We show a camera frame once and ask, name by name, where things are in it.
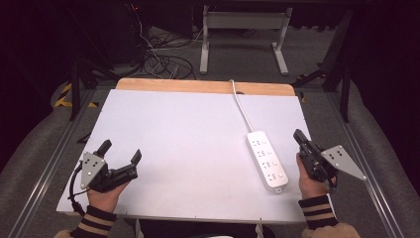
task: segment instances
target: hand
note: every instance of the hand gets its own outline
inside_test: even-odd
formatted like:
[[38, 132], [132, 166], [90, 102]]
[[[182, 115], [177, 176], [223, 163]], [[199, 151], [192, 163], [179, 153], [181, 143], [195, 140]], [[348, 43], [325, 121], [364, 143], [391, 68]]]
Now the hand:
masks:
[[302, 192], [302, 198], [308, 199], [316, 196], [326, 195], [328, 193], [327, 185], [324, 182], [317, 181], [309, 177], [305, 166], [299, 157], [299, 154], [296, 154], [296, 162], [300, 172], [299, 188]]
[[101, 193], [99, 191], [90, 189], [87, 191], [87, 198], [89, 205], [94, 206], [100, 210], [113, 213], [118, 203], [118, 198], [121, 192], [126, 188], [130, 182], [126, 182], [115, 187], [113, 190]]

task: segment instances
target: white board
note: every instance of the white board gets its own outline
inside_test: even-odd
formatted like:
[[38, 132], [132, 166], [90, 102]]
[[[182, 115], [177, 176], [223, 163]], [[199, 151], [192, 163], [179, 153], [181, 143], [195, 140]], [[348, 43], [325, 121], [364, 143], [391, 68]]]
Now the white board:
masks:
[[[297, 97], [239, 95], [254, 130], [265, 131], [289, 177], [281, 194], [265, 190], [248, 150], [248, 127], [231, 94], [111, 90], [84, 152], [107, 139], [109, 169], [143, 157], [115, 213], [220, 222], [302, 222], [293, 139], [309, 138]], [[80, 191], [80, 175], [75, 192]], [[65, 189], [58, 212], [72, 212]], [[76, 198], [86, 207], [85, 194]]]

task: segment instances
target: power strip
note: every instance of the power strip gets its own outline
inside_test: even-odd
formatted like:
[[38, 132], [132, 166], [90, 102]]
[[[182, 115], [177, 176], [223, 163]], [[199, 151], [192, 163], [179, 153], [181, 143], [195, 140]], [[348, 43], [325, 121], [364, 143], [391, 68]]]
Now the power strip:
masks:
[[247, 144], [264, 187], [269, 191], [281, 193], [288, 183], [288, 177], [265, 132], [249, 133]]

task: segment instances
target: knit sleeve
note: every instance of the knit sleeve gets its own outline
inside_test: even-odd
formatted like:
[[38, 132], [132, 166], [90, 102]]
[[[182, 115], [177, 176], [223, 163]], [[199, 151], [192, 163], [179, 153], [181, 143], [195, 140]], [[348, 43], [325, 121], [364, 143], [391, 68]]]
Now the knit sleeve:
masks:
[[335, 226], [339, 223], [327, 195], [299, 200], [299, 205], [308, 228], [311, 230], [318, 227]]
[[115, 214], [89, 205], [83, 219], [77, 228], [70, 232], [70, 236], [74, 238], [106, 238], [116, 219]]

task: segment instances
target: metal frame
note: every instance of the metal frame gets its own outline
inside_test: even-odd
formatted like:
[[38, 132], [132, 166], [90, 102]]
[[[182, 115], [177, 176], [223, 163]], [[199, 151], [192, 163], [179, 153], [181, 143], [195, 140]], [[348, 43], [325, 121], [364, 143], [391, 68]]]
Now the metal frame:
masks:
[[201, 48], [200, 73], [206, 74], [208, 68], [209, 48], [208, 30], [225, 29], [281, 29], [276, 43], [272, 43], [275, 58], [282, 75], [288, 75], [288, 69], [281, 52], [292, 8], [285, 13], [241, 13], [241, 12], [208, 12], [203, 11], [203, 46]]

